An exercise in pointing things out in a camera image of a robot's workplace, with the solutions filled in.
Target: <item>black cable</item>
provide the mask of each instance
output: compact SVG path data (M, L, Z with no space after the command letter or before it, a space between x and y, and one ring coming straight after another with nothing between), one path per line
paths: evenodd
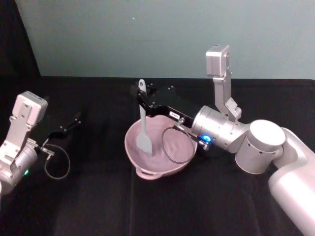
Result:
M190 157L188 160L186 160L186 161L174 161L174 160L167 154L167 152L166 152L166 150L165 150L165 148L164 148L163 139L164 139L164 134L165 134L166 131L169 130L169 129L175 129L176 131L185 133L185 134L188 136L188 138L189 138L189 140L190 140L190 142L191 142L191 146L192 146L192 155L191 155L191 157ZM163 149L163 151L164 151L164 154L167 156L167 158L168 158L171 162L176 163L176 164L184 164L184 163L190 162L190 161L193 159L193 157L195 156L195 152L194 152L195 147L194 147L194 145L193 145L193 140L192 140L191 136L189 135L189 133L188 133L186 130L183 130L183 131L182 131L182 130L178 130L178 129L176 129L174 126L173 126L173 127L168 127L168 128L166 128L166 129L163 131L163 133L162 133L162 149Z
M66 178L67 175L70 173L70 168L71 168L71 164L70 164L70 158L68 156L68 153L62 149L60 146L57 146L57 145L54 145L54 144L46 144L46 146L51 146L51 147L55 147L55 148L59 148L64 154L65 156L67 157L67 160L68 160L68 170L67 170L67 173L65 173L63 176L61 177L55 177L55 176L52 176L51 174L48 173L47 171L47 164L48 164L48 161L50 159L51 156L48 156L46 161L45 161L45 165L44 165L44 170L45 170L45 173L48 175L48 177L54 179L54 180L61 180L63 178Z

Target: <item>gray spatula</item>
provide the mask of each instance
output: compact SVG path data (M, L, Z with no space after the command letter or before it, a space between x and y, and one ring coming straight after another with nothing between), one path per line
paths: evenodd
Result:
M139 88L147 92L146 83L144 80L139 80ZM152 143L148 135L146 134L146 111L139 105L140 118L141 118L141 132L137 137L137 147L143 152L152 155Z

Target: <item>blue led light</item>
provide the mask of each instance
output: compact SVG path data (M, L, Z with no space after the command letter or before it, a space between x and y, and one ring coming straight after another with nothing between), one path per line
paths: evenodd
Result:
M203 141L206 141L206 142L211 142L211 138L210 138L210 136L208 136L208 135L202 135L202 136L201 136L201 139L202 139Z

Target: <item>label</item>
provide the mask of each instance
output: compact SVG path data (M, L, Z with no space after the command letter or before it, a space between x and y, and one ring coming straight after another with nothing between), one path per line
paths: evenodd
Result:
M176 114L174 112L169 112L169 115L175 119L179 119L181 117L179 114Z

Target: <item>black curtain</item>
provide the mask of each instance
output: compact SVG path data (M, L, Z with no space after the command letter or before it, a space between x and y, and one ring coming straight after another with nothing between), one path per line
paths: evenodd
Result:
M0 0L0 76L40 76L17 4L13 0Z

